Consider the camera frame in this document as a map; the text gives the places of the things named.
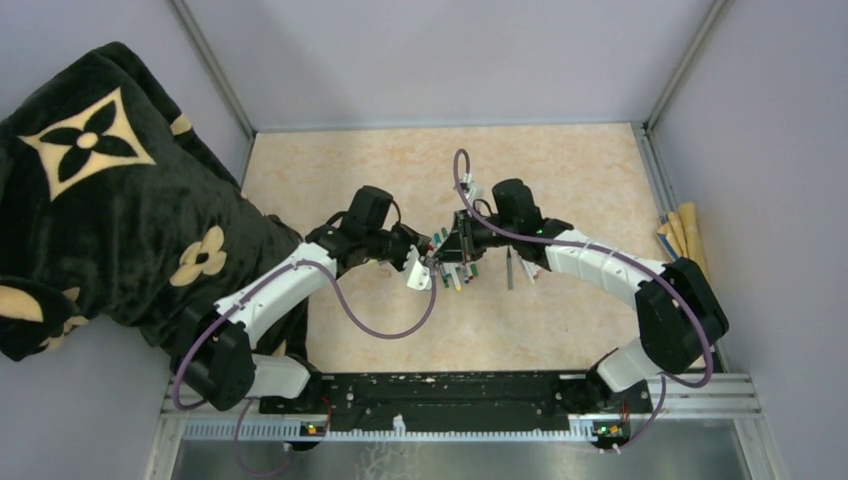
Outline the yellow cap white marker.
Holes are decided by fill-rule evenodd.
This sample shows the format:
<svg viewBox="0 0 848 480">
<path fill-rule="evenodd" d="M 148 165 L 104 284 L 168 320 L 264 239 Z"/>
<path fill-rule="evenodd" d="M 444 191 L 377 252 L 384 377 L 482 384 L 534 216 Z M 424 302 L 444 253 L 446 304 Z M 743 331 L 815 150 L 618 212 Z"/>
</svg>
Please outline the yellow cap white marker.
<svg viewBox="0 0 848 480">
<path fill-rule="evenodd" d="M 453 267 L 453 276 L 456 290 L 462 291 L 463 285 L 465 284 L 465 280 L 462 267 L 460 265 L 455 265 Z"/>
</svg>

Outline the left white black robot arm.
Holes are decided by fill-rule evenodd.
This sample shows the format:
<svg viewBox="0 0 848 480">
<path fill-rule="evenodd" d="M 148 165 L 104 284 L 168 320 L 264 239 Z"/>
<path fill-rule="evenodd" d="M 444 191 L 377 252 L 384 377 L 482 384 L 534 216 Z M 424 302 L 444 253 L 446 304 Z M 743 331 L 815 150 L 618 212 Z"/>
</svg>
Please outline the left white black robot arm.
<svg viewBox="0 0 848 480">
<path fill-rule="evenodd" d="M 171 353 L 171 399 L 189 411 L 210 405 L 226 411 L 243 400 L 277 398 L 297 413 L 319 404 L 322 375 L 298 354 L 257 353 L 261 338 L 314 292 L 371 260 L 391 265 L 407 287 L 432 291 L 436 276 L 430 237 L 396 221 L 384 226 L 393 196 L 364 186 L 350 206 L 316 227 L 293 253 L 247 286 L 183 313 Z"/>
</svg>

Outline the houndstooth patterned pen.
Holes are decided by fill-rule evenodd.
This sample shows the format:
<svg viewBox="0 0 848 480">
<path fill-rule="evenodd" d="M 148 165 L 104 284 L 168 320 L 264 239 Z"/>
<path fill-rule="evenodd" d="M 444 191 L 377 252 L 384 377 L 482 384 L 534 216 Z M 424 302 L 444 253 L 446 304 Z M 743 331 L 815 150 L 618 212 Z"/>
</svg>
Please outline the houndstooth patterned pen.
<svg viewBox="0 0 848 480">
<path fill-rule="evenodd" d="M 514 269 L 511 247 L 508 247 L 506 251 L 506 278 L 508 291 L 514 291 Z"/>
</svg>

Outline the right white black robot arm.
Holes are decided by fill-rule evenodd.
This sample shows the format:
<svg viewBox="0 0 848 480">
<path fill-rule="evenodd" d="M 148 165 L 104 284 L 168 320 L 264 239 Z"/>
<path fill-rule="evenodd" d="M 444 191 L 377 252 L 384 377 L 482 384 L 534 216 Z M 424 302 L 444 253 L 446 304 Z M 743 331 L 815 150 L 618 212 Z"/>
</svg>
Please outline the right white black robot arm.
<svg viewBox="0 0 848 480">
<path fill-rule="evenodd" d="M 639 335 L 608 353 L 586 375 L 586 397 L 612 412 L 627 389 L 657 374 L 681 374 L 729 330 L 729 321 L 700 266 L 688 259 L 646 260 L 590 240 L 573 225 L 543 217 L 520 179 L 493 188 L 496 212 L 459 210 L 443 243 L 440 263 L 477 261 L 490 248 L 510 247 L 552 273 L 571 275 L 634 309 Z"/>
</svg>

